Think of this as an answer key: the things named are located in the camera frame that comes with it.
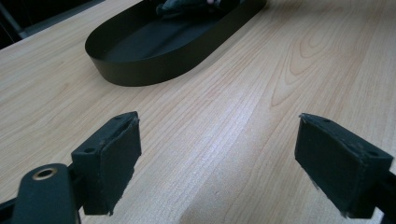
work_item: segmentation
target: screw hole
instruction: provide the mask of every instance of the screw hole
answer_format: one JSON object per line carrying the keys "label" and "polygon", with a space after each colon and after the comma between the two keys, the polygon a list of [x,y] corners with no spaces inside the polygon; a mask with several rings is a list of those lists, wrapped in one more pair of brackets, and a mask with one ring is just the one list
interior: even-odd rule
{"label": "screw hole", "polygon": [[38,171],[33,175],[33,180],[44,180],[52,177],[58,172],[55,168],[46,168],[43,170]]}
{"label": "screw hole", "polygon": [[88,148],[85,148],[85,150],[84,150],[85,153],[91,153],[94,151],[95,151],[95,148],[93,148],[93,147],[88,147]]}

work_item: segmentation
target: table surface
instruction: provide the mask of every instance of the table surface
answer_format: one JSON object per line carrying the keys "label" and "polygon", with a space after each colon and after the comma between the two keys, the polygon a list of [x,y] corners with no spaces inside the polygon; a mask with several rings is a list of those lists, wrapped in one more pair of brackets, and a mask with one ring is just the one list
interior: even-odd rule
{"label": "table surface", "polygon": [[120,87],[84,44],[136,3],[105,1],[0,50],[0,202],[30,170],[70,164],[106,121],[137,111],[134,177],[112,217],[84,223],[379,222],[378,211],[344,219],[293,152],[305,112],[396,156],[396,1],[273,0],[187,74]]}

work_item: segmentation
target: oval tray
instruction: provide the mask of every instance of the oval tray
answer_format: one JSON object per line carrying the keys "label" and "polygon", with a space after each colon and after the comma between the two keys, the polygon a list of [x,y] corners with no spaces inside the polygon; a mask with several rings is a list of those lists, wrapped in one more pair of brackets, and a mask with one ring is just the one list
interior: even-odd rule
{"label": "oval tray", "polygon": [[259,12],[265,0],[246,0],[226,14],[173,18],[157,16],[157,5],[143,0],[88,36],[85,50],[107,81],[147,86],[190,71]]}

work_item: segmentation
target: metal ring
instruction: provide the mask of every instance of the metal ring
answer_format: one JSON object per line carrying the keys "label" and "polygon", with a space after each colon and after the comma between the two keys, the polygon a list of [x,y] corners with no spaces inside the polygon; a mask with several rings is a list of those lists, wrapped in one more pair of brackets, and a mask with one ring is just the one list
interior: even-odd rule
{"label": "metal ring", "polygon": [[42,169],[40,171],[37,171],[34,175],[33,175],[33,180],[44,180],[44,179],[48,179],[52,176],[54,176],[56,173],[58,172],[58,169],[56,168],[46,168],[46,169]]}

